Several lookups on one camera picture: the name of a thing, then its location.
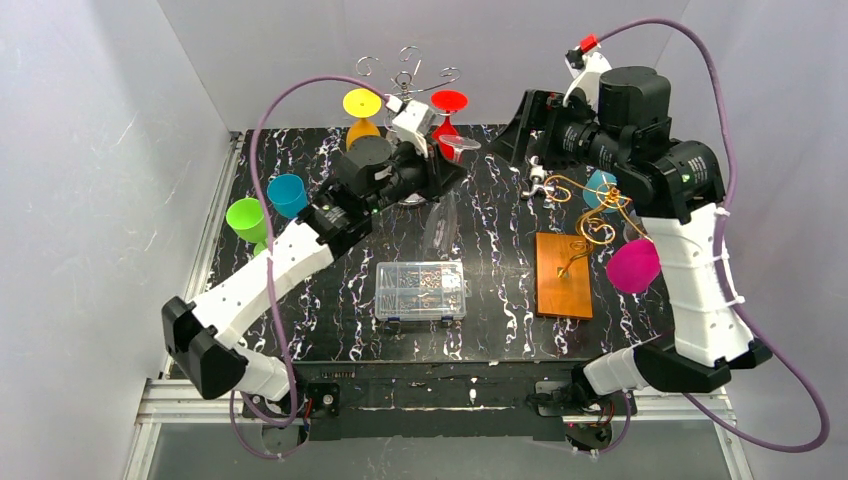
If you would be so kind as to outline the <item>clear glass wine glass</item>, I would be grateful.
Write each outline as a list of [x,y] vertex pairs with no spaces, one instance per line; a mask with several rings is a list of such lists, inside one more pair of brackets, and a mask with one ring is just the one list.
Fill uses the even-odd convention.
[[[458,163],[464,151],[481,148],[481,144],[471,138],[458,134],[442,134],[438,137],[447,146],[453,148],[452,159]],[[447,260],[458,234],[458,194],[453,187],[440,196],[434,204],[425,225],[422,237],[422,259],[427,261]]]

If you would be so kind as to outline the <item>green plastic wine glass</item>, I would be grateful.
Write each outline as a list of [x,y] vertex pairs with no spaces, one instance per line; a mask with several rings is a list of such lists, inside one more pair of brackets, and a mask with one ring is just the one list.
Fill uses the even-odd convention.
[[258,199],[246,197],[232,203],[225,221],[239,238],[253,245],[254,256],[267,249],[267,225]]

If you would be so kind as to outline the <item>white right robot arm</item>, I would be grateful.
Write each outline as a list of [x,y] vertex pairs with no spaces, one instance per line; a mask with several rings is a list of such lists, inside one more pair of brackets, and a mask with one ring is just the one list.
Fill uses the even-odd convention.
[[612,67],[587,36],[568,51],[565,92],[529,89],[490,153],[547,170],[588,165],[612,174],[658,255],[674,320],[669,344],[652,339],[603,354],[572,372],[586,399],[652,387],[709,393],[735,370],[772,357],[738,314],[729,253],[720,234],[728,199],[715,153],[671,137],[669,80],[646,66]]

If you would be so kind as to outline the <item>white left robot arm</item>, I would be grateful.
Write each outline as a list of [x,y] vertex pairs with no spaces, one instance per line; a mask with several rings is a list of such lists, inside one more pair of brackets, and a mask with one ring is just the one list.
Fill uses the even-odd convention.
[[420,101],[400,103],[392,120],[397,145],[379,136],[357,139],[266,250],[193,299],[164,303],[165,349],[202,398],[231,391],[272,401],[289,395],[292,370],[277,357],[240,347],[240,339],[281,297],[369,235],[374,216],[412,195],[436,201],[466,177],[466,168],[428,135],[436,115]]

